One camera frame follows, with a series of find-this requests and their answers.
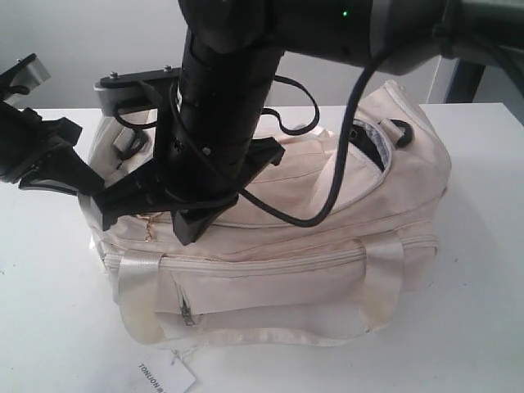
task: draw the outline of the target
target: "gold zipper pull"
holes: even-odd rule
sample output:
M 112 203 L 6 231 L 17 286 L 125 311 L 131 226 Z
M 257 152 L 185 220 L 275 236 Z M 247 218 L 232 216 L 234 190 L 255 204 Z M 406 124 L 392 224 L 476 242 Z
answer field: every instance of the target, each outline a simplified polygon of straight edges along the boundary
M 144 215 L 137 215 L 138 219 L 146 221 L 146 242 L 153 241 L 153 224 L 155 223 L 155 218 L 161 215 L 162 213 L 146 213 Z

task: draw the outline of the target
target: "bag handle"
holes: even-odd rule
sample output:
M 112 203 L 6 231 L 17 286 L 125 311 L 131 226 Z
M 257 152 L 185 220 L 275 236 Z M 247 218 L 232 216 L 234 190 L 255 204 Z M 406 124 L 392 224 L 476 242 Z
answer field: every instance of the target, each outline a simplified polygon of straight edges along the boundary
M 158 269 L 161 253 L 127 251 L 120 263 L 118 299 L 129 335 L 137 342 L 178 350 L 195 346 L 239 344 L 288 344 L 339 346 L 367 332 L 384 328 L 396 310 L 404 276 L 404 248 L 396 233 L 381 233 L 361 239 L 366 249 L 366 274 L 360 316 L 367 327 L 361 333 L 341 339 L 321 337 L 299 329 L 219 329 L 191 336 L 168 338 L 156 314 Z

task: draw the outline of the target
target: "paper tag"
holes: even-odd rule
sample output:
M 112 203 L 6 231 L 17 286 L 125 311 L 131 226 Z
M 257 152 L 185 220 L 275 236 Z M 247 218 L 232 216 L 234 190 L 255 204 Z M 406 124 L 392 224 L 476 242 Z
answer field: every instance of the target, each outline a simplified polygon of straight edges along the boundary
M 143 356 L 104 368 L 96 380 L 90 383 L 89 391 L 111 393 L 184 393 L 196 378 L 173 352 L 157 350 Z

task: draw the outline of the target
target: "table surface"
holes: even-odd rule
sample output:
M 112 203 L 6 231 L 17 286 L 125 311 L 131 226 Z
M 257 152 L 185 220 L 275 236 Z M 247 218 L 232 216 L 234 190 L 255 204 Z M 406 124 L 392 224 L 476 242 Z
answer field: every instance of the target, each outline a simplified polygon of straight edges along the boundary
M 323 107 L 321 125 L 338 129 L 343 109 Z M 312 115 L 279 110 L 287 124 Z M 454 162 L 431 284 L 402 294 L 388 329 L 347 346 L 199 350 L 185 359 L 192 391 L 524 389 L 524 128 L 501 104 L 424 110 Z M 86 157 L 99 110 L 40 113 L 81 124 Z M 108 369 L 155 355 L 124 330 L 74 198 L 3 184 L 0 204 L 1 392 L 104 392 Z

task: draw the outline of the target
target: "bag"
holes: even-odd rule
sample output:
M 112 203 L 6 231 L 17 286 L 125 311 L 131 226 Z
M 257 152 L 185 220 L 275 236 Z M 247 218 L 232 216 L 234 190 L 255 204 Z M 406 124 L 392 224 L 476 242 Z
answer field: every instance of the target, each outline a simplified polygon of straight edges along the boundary
M 129 121 L 155 116 L 138 113 Z M 424 112 L 395 82 L 361 101 L 356 122 L 384 170 L 350 145 L 337 204 L 315 228 L 285 224 L 241 198 L 200 240 L 181 246 L 169 214 L 121 217 L 103 232 L 88 198 L 80 197 L 129 334 L 176 350 L 335 346 L 385 327 L 399 294 L 420 289 L 435 258 L 431 222 L 451 162 Z M 400 147 L 406 129 L 414 138 Z M 121 162 L 112 145 L 122 130 L 103 119 L 90 154 L 107 186 L 152 156 L 149 143 Z M 154 129 L 147 132 L 152 140 Z M 332 182 L 338 136 L 319 127 L 298 138 L 268 130 L 256 135 L 262 134 L 276 135 L 286 154 L 248 189 L 290 215 L 318 213 Z

